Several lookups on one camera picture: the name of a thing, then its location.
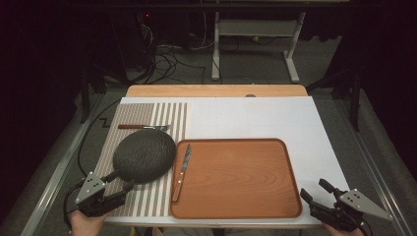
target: knife blade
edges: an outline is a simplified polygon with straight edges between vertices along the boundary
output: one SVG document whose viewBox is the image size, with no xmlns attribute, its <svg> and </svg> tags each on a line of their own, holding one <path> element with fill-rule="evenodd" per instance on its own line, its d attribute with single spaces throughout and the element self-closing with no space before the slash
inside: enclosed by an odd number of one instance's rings
<svg viewBox="0 0 417 236">
<path fill-rule="evenodd" d="M 185 171 L 187 170 L 188 161 L 191 156 L 191 146 L 187 145 L 187 150 L 185 151 L 184 160 L 181 166 L 180 177 L 178 178 L 177 184 L 175 185 L 174 194 L 172 196 L 172 202 L 177 202 L 180 195 L 181 187 L 184 182 Z"/>
</svg>

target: striped cloth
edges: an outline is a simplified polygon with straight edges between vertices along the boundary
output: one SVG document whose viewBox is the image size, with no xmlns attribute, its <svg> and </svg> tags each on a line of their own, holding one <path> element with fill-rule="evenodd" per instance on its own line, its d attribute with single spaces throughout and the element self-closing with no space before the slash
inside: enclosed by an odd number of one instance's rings
<svg viewBox="0 0 417 236">
<path fill-rule="evenodd" d="M 94 174 L 106 176 L 113 171 L 112 157 L 120 142 L 137 130 L 119 130 L 119 124 L 170 125 L 166 132 L 177 144 L 185 139 L 187 103 L 119 104 Z M 126 203 L 113 210 L 112 216 L 168 216 L 172 168 L 161 178 L 136 185 L 126 196 Z M 105 196 L 122 190 L 124 181 L 117 178 L 106 186 Z"/>
</svg>

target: brown rectangular tray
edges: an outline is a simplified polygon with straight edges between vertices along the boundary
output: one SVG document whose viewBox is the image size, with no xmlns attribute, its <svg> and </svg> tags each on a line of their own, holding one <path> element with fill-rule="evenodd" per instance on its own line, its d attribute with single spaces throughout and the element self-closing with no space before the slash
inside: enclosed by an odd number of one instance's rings
<svg viewBox="0 0 417 236">
<path fill-rule="evenodd" d="M 183 140 L 173 171 L 178 181 L 187 145 L 191 157 L 176 218 L 293 218 L 301 213 L 285 143 L 279 139 Z"/>
</svg>

